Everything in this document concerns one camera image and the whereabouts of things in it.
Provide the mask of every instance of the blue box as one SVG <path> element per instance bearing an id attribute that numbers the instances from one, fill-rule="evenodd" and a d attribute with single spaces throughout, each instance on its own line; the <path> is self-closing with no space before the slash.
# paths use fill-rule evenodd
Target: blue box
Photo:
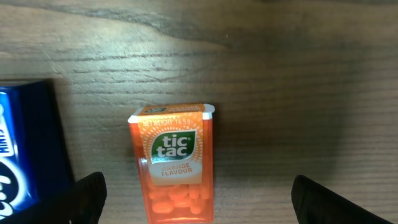
<path id="1" fill-rule="evenodd" d="M 54 102 L 43 80 L 0 82 L 0 220 L 73 183 Z"/>

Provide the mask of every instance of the orange tic tac container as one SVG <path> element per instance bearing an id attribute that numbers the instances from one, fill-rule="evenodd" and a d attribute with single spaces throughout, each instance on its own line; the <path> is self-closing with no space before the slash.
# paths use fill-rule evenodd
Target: orange tic tac container
<path id="1" fill-rule="evenodd" d="M 214 110 L 147 106 L 129 118 L 149 223 L 213 221 Z"/>

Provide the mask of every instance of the dark brown tabletop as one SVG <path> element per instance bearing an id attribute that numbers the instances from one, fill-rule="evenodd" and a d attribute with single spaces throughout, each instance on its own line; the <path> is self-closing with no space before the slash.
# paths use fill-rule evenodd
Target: dark brown tabletop
<path id="1" fill-rule="evenodd" d="M 211 103 L 215 223 L 297 223 L 304 174 L 398 222 L 391 0 L 0 0 L 0 78 L 52 78 L 100 223 L 146 223 L 128 117 Z"/>

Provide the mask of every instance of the tic tac box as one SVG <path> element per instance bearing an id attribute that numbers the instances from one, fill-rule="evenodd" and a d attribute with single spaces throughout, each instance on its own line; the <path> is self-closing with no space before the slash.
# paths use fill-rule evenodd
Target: tic tac box
<path id="1" fill-rule="evenodd" d="M 129 118 L 149 223 L 213 221 L 214 111 L 209 104 L 147 106 Z"/>
<path id="2" fill-rule="evenodd" d="M 44 81 L 0 81 L 0 220 L 73 183 Z"/>

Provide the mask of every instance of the wooden surface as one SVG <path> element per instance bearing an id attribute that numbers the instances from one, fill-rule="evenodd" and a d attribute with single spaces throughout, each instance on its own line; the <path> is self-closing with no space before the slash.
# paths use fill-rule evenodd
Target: wooden surface
<path id="1" fill-rule="evenodd" d="M 392 0 L 0 0 L 0 77 L 53 78 L 100 223 L 146 223 L 127 119 L 215 114 L 215 223 L 297 223 L 305 174 L 398 222 L 398 4 Z"/>

